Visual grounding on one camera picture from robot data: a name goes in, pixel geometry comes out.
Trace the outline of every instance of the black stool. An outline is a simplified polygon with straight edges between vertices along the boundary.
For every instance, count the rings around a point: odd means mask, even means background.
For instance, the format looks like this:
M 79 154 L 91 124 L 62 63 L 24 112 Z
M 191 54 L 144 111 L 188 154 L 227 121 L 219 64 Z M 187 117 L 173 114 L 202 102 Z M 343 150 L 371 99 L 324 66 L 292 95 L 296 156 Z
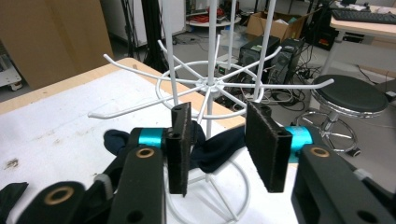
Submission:
M 360 151 L 357 149 L 358 138 L 354 131 L 342 120 L 340 115 L 350 118 L 373 118 L 379 116 L 388 106 L 387 97 L 374 86 L 356 79 L 339 75 L 326 75 L 314 79 L 313 84 L 319 84 L 332 78 L 334 83 L 321 89 L 312 90 L 314 98 L 330 113 L 318 111 L 308 111 L 297 117 L 295 124 L 311 125 L 318 128 L 323 140 L 337 152 L 355 151 L 352 156 L 357 156 Z M 313 115 L 325 117 L 325 120 L 316 124 Z M 346 128 L 347 134 L 334 133 L 333 126 L 340 124 Z M 348 139 L 350 144 L 346 147 L 337 148 L 333 141 Z

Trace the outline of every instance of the floor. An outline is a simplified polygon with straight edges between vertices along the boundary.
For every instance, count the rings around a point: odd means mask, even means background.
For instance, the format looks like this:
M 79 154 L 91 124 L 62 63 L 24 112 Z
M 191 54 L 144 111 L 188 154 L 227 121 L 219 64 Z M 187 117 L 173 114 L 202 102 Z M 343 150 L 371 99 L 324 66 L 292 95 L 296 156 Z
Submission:
M 236 32 L 243 33 L 244 27 L 237 27 Z M 192 62 L 207 60 L 208 50 L 208 33 L 207 29 L 197 29 L 190 33 L 177 35 L 179 40 L 174 45 L 175 55 L 183 62 Z M 112 48 L 116 59 L 126 57 L 126 46 L 119 41 L 112 41 Z M 219 55 L 227 53 L 225 47 L 220 47 Z M 328 51 L 313 47 L 312 59 L 309 62 L 309 67 L 318 68 L 324 64 L 328 55 Z M 144 48 L 140 50 L 140 55 L 143 58 L 145 54 Z M 238 49 L 233 49 L 233 56 L 237 57 L 239 54 Z M 301 62 L 306 62 L 309 58 L 309 51 L 302 54 Z M 206 68 L 201 66 L 196 68 L 201 74 L 206 73 Z M 357 65 L 347 64 L 341 62 L 334 62 L 332 64 L 330 73 L 343 74 L 348 76 L 357 77 L 367 80 L 367 77 L 358 69 Z M 365 74 L 371 75 L 370 72 L 364 71 Z M 186 71 L 179 71 L 177 74 L 183 78 L 192 78 Z M 7 99 L 17 97 L 31 91 L 26 83 L 23 88 L 18 91 L 10 91 L 7 87 L 0 88 L 0 102 Z M 285 108 L 278 105 L 271 99 L 269 106 L 273 109 L 273 118 L 280 124 L 288 126 L 294 119 L 308 109 L 310 95 L 305 91 L 305 98 L 301 103 Z M 349 119 L 343 120 L 352 127 L 356 132 L 359 143 L 358 147 L 361 149 L 361 154 L 358 157 L 350 157 L 341 154 L 347 161 L 350 161 L 358 168 L 363 168 L 373 175 L 373 180 L 379 183 L 383 188 L 394 192 L 396 189 L 396 106 L 395 104 L 389 105 L 385 112 L 374 119 Z

